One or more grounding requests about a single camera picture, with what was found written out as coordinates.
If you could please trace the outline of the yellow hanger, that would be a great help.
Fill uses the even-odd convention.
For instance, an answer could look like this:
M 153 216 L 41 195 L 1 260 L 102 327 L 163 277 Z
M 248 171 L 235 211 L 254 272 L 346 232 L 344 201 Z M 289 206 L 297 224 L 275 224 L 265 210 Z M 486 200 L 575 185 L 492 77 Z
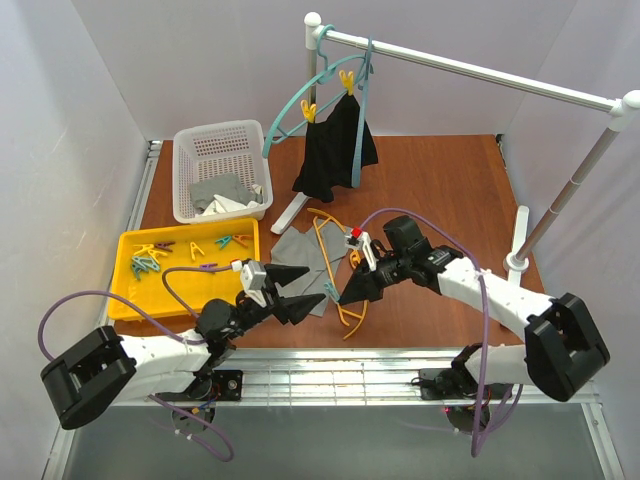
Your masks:
M 331 281 L 337 289 L 333 268 L 331 267 L 332 260 L 329 258 L 327 244 L 323 239 L 322 231 L 329 224 L 335 225 L 342 233 L 345 233 L 347 228 L 340 221 L 338 221 L 334 216 L 330 215 L 325 211 L 322 211 L 316 208 L 308 208 L 307 211 L 314 215 L 312 220 L 312 226 L 316 235 L 316 239 L 318 241 L 319 248 L 322 252 L 325 265 L 327 267 L 327 272 L 329 276 L 328 281 Z M 339 303 L 338 304 L 334 303 L 334 304 L 336 305 L 336 310 L 338 312 L 340 323 L 345 328 L 349 328 L 349 331 L 343 336 L 343 340 L 346 341 L 349 338 L 351 338 L 360 329 L 361 325 L 366 319 L 366 316 L 369 310 L 369 302 L 368 301 L 363 302 L 360 312 L 351 311 L 345 308 L 344 306 L 341 306 Z

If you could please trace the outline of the light blue clothespin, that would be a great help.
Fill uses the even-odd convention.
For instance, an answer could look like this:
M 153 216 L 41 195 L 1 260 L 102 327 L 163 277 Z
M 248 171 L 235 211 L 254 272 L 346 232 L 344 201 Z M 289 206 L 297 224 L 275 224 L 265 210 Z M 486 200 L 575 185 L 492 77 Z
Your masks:
M 334 303 L 338 304 L 340 301 L 340 293 L 338 292 L 334 284 L 331 281 L 325 282 L 324 289 L 331 300 Z

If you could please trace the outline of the grey underwear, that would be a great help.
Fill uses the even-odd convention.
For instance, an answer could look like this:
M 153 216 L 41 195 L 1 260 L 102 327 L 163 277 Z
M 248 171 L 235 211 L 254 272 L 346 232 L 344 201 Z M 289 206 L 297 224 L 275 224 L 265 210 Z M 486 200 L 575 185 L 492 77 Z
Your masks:
M 347 254 L 344 233 L 333 222 L 320 229 L 323 244 L 330 260 L 332 273 L 336 274 L 338 266 Z M 314 227 L 305 233 L 295 227 L 289 227 L 271 250 L 271 263 L 286 266 L 304 266 L 309 271 L 294 282 L 282 287 L 278 292 L 284 297 L 322 293 L 324 284 L 330 281 L 326 262 L 317 240 Z

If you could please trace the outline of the grey-blue hanger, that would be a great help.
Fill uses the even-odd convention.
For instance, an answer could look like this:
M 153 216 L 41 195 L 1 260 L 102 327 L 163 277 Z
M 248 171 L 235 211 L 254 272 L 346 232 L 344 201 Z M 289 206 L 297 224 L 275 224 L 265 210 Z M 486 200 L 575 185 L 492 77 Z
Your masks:
M 361 183 L 361 170 L 362 170 L 362 158 L 363 158 L 363 143 L 366 123 L 366 108 L 368 102 L 369 93 L 369 76 L 372 71 L 371 57 L 373 53 L 373 39 L 368 38 L 367 49 L 363 60 L 363 73 L 361 82 L 358 84 L 361 90 L 361 104 L 359 109 L 358 123 L 356 129 L 356 138 L 354 145 L 354 156 L 352 162 L 351 171 L 351 187 L 358 188 Z

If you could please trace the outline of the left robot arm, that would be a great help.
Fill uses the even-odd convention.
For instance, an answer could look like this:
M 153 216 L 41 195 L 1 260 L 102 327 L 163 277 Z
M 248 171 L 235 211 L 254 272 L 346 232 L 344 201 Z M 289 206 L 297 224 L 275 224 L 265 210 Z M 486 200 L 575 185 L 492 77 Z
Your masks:
M 274 317 L 297 325 L 326 296 L 284 297 L 280 288 L 308 273 L 303 266 L 235 261 L 229 270 L 242 285 L 235 301 L 214 298 L 192 329 L 161 336 L 120 335 L 99 327 L 58 356 L 50 356 L 40 378 L 60 426 L 79 429 L 112 404 L 151 396 L 171 401 L 216 401 L 225 383 L 215 370 L 234 351 L 234 340 Z

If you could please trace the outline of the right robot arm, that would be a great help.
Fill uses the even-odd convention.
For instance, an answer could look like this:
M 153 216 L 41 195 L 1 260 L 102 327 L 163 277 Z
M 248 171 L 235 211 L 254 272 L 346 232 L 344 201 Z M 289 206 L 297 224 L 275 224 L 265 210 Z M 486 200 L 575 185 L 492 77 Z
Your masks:
M 479 270 L 462 252 L 435 247 L 407 215 L 387 222 L 382 245 L 360 228 L 345 244 L 364 255 L 339 297 L 342 305 L 382 299 L 386 288 L 409 280 L 460 301 L 514 333 L 520 344 L 465 347 L 449 368 L 427 380 L 436 398 L 471 396 L 491 385 L 533 385 L 566 402 L 606 366 L 610 352 L 585 302 L 533 292 Z

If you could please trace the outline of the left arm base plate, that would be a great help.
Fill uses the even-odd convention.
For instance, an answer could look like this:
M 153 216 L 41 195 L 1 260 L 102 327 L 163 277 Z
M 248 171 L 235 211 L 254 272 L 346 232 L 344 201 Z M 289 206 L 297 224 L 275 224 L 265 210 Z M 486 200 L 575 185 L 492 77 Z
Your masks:
M 242 370 L 216 369 L 195 379 L 182 392 L 160 392 L 157 396 L 165 401 L 200 402 L 240 401 L 244 372 Z

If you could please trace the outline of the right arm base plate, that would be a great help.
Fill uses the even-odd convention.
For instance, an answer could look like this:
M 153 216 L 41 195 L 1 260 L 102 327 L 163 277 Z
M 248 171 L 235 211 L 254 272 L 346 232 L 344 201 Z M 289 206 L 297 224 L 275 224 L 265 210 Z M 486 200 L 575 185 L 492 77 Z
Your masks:
M 419 388 L 423 400 L 472 400 L 478 390 L 478 383 L 471 374 L 453 367 L 421 369 L 410 385 Z

